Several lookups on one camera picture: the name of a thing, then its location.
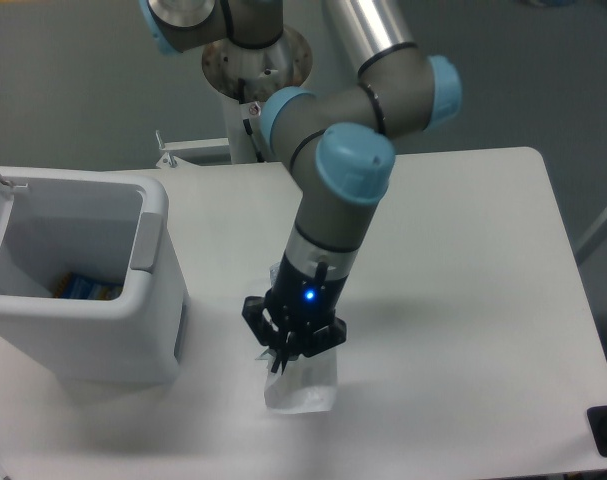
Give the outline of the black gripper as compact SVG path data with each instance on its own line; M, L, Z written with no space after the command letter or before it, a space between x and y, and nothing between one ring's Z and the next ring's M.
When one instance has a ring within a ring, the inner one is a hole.
M306 275L283 255L276 283L264 298L248 296L242 317L260 345L273 355L271 372L285 372L290 361L312 358L347 340L347 324L336 316L336 306L347 278ZM265 312L269 313L272 322Z

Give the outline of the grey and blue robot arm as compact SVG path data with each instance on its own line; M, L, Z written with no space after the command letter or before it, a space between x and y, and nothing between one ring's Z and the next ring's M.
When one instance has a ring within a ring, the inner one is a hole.
M203 68L214 87L260 106L259 131L302 199L272 287L242 315L272 356L273 372L342 344L336 305L385 195L396 137L435 127L460 110L454 65L422 54L394 1L328 1L324 7L356 70L354 87L318 97L295 75L301 60L279 1L143 1L166 54L215 48Z

